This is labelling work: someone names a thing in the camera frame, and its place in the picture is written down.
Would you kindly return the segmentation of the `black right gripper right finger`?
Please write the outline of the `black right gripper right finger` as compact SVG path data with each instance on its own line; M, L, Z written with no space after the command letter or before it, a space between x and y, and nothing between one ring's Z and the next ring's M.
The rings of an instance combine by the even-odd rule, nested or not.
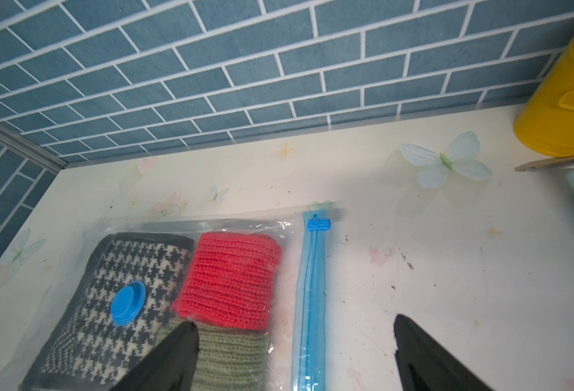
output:
M404 314L398 314L394 320L394 335L397 342L395 358L404 390L492 391Z

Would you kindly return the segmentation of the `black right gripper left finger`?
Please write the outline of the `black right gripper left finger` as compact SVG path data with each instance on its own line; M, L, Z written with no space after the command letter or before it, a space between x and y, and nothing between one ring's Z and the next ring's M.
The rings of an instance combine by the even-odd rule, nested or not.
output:
M111 390L190 390L199 351L197 325L182 322Z

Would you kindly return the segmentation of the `green knitted scarf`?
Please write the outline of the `green knitted scarf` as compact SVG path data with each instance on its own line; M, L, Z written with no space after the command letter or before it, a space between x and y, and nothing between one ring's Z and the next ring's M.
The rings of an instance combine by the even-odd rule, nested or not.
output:
M195 323L199 353L192 390L262 390L270 349L269 326Z

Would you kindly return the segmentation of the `black white houndstooth scarf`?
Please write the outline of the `black white houndstooth scarf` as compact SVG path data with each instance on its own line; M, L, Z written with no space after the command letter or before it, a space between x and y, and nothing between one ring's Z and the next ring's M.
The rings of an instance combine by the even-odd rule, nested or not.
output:
M106 236L88 259L65 313L23 379L22 390L110 390L157 344L192 258L193 239L166 233ZM129 324L114 323L115 295L146 288Z

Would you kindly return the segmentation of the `red knitted scarf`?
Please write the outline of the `red knitted scarf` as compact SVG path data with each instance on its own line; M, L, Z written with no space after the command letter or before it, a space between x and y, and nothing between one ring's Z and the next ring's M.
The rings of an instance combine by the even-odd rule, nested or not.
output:
M267 332L281 257L270 236L204 233L173 310L204 324Z

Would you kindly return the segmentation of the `clear plastic vacuum bag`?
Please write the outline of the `clear plastic vacuum bag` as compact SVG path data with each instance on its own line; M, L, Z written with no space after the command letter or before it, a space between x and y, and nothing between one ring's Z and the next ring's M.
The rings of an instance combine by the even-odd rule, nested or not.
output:
M62 268L44 293L26 335L0 372L0 390L22 390L23 379L70 304L90 255L106 236L122 232L187 236L194 241L191 262L201 235L207 232L261 234L276 240L282 247L282 257L275 275L269 324L271 344L262 390L322 390L326 383L325 259L330 231L329 212L323 209L247 216L114 218L96 223L62 257ZM146 288L140 282L120 290L111 306L114 323L124 326L134 320L145 297ZM158 330L156 346L182 322L199 322L179 317L173 304L170 320Z

